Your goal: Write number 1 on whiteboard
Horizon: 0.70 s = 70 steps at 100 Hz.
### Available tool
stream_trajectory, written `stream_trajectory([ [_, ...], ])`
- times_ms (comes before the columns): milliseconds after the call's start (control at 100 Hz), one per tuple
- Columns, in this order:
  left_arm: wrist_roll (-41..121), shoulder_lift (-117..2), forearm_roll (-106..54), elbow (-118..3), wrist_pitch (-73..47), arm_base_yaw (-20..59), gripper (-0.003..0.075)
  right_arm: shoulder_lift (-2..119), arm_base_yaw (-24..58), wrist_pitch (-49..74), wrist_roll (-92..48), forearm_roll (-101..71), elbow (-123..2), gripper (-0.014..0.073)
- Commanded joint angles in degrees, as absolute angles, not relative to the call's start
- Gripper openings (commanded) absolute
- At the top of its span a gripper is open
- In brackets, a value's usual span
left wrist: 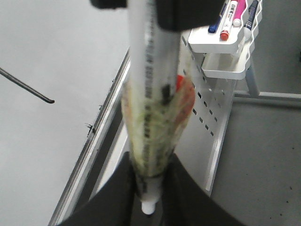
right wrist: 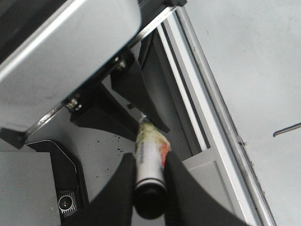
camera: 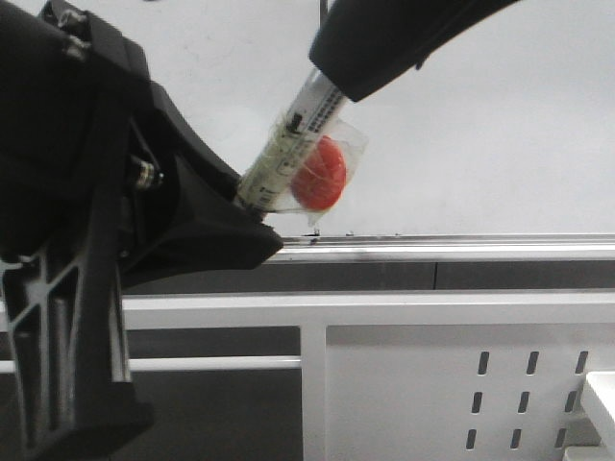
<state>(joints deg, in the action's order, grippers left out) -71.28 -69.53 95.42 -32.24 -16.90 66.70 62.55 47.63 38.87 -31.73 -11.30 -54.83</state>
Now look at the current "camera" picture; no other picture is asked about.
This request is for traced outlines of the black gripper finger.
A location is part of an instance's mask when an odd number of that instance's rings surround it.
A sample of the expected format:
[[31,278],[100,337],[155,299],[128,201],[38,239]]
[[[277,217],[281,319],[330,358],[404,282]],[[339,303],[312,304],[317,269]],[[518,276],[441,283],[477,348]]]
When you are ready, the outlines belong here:
[[160,187],[136,200],[137,240],[120,264],[132,287],[168,277],[254,269],[282,238],[233,202],[239,176],[185,121],[161,85],[136,125],[158,161]]
[[308,56],[341,92],[363,100],[508,0],[335,1]]

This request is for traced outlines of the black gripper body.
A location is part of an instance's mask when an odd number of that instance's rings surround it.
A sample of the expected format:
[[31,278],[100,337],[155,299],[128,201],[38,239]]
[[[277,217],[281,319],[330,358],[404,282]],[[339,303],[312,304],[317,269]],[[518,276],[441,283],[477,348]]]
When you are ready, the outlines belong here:
[[1,289],[28,460],[89,460],[152,422],[117,267],[142,49],[63,1],[1,5]]

